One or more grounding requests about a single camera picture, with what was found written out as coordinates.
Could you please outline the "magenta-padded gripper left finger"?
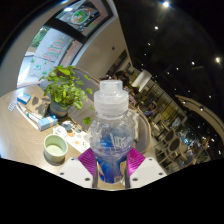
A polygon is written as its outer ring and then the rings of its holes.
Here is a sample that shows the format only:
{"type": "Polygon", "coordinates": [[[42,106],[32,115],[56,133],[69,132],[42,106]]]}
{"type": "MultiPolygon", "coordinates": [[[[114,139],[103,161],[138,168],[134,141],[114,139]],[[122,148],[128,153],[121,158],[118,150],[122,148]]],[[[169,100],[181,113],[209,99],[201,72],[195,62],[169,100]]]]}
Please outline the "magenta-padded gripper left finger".
{"type": "Polygon", "coordinates": [[[84,188],[96,188],[98,170],[92,149],[87,149],[77,158],[69,158],[60,169],[59,176],[84,188]]]}

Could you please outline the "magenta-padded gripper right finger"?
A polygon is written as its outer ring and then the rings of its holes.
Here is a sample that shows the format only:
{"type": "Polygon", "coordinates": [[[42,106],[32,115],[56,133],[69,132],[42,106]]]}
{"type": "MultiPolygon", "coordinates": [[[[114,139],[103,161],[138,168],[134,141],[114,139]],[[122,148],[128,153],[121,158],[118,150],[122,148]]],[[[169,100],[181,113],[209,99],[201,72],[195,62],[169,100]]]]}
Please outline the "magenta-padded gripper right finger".
{"type": "Polygon", "coordinates": [[[165,176],[165,171],[153,157],[145,157],[134,148],[129,151],[126,163],[127,188],[140,188],[165,176]]]}

